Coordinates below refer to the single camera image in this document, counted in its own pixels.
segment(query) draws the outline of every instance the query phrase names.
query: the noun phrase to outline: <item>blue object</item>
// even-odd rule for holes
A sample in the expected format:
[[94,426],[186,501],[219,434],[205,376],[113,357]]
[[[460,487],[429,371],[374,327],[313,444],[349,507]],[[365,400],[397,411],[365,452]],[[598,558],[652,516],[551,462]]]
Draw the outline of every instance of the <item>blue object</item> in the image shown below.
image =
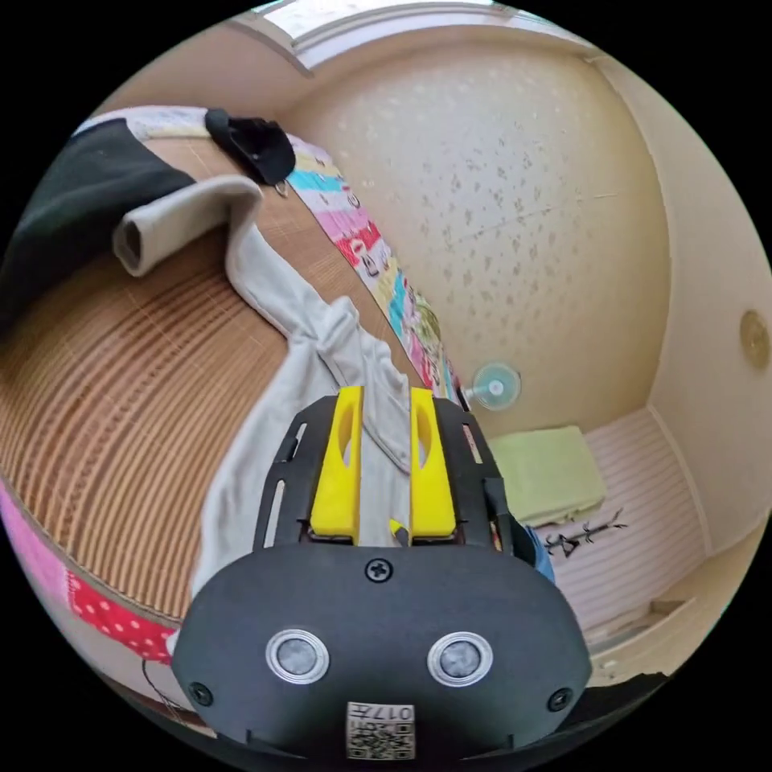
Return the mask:
[[533,528],[525,527],[528,535],[531,537],[533,546],[536,547],[536,565],[534,568],[542,575],[547,577],[553,584],[555,584],[555,571],[552,569],[552,561],[549,559],[549,552],[547,552],[544,545],[541,543],[541,539],[536,534]]

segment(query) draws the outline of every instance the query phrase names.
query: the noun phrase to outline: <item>colorful quilt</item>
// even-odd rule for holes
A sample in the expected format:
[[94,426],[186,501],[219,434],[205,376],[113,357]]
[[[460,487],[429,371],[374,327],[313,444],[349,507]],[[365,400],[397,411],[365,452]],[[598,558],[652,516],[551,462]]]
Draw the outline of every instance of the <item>colorful quilt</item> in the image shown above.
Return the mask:
[[309,208],[378,303],[421,380],[434,395],[458,403],[455,374],[440,325],[332,158],[290,137],[297,164],[287,182]]

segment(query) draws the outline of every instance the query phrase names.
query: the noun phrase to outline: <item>textured wallpaper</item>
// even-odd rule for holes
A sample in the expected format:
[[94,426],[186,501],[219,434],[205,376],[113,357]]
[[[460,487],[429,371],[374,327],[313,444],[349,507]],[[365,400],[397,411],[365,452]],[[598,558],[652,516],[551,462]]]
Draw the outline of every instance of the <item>textured wallpaper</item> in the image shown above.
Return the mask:
[[366,68],[280,116],[336,159],[432,302],[463,379],[518,369],[489,434],[642,407],[667,317],[667,224],[626,106],[572,56],[463,44]]

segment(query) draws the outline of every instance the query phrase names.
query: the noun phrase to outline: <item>white cloth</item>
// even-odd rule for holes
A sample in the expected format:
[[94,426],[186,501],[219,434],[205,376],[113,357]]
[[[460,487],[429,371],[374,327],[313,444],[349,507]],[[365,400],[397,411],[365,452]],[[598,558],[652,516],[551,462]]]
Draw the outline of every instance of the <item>white cloth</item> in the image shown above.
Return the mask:
[[395,546],[389,519],[409,522],[407,377],[392,364],[388,345],[360,326],[349,298],[328,305],[269,246],[254,224],[261,200],[260,188],[245,177],[209,179],[130,212],[113,238],[126,270],[141,277],[185,244],[227,224],[228,280],[289,344],[207,493],[193,596],[224,566],[251,552],[265,476],[286,430],[298,412],[342,386],[364,390],[359,542]]

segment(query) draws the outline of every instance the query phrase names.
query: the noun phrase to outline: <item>folded towel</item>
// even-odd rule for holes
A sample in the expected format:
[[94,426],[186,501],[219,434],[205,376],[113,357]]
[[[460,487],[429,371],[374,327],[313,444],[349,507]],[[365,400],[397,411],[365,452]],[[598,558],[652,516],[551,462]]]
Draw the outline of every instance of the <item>folded towel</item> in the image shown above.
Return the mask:
[[576,426],[495,437],[491,452],[511,513],[533,528],[587,515],[606,498],[606,484]]

